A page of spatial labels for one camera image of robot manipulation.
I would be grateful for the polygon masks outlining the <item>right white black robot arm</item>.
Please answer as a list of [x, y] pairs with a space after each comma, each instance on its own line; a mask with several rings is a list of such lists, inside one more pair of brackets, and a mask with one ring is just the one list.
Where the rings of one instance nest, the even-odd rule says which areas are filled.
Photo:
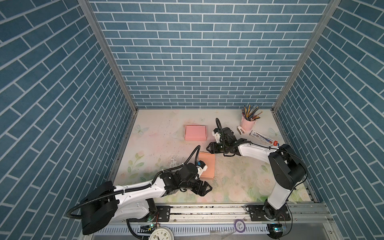
[[303, 160], [287, 144], [278, 148], [254, 144], [243, 138], [236, 139], [229, 128], [215, 128], [212, 135], [215, 141], [208, 145], [209, 153], [222, 153], [227, 157], [235, 155], [251, 157], [270, 164], [276, 183], [265, 200], [262, 212], [269, 221], [279, 217], [293, 190], [307, 175], [307, 167]]

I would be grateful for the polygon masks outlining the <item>pink paper box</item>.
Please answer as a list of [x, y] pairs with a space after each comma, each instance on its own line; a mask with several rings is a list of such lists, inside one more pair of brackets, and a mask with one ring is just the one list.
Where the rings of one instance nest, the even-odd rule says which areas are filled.
[[206, 141], [207, 126], [204, 125], [186, 125], [185, 141]]

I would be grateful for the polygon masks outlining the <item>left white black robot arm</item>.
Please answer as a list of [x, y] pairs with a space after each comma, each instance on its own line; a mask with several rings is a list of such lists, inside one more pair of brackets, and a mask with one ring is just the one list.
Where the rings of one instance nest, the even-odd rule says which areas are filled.
[[209, 193], [212, 186], [200, 180], [207, 169], [203, 161], [198, 161], [160, 171], [153, 180], [140, 184], [114, 186], [108, 181], [69, 209], [66, 216], [81, 220], [83, 235], [93, 234], [110, 222], [149, 221], [157, 214], [154, 202], [157, 198], [187, 190], [201, 197]]

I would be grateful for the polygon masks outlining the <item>orange paper box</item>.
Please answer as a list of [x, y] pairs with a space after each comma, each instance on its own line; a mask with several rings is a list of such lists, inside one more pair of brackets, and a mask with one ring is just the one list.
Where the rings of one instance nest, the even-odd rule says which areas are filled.
[[213, 180], [215, 177], [215, 160], [216, 156], [214, 154], [200, 152], [199, 153], [199, 161], [203, 161], [207, 169], [200, 176], [201, 180]]

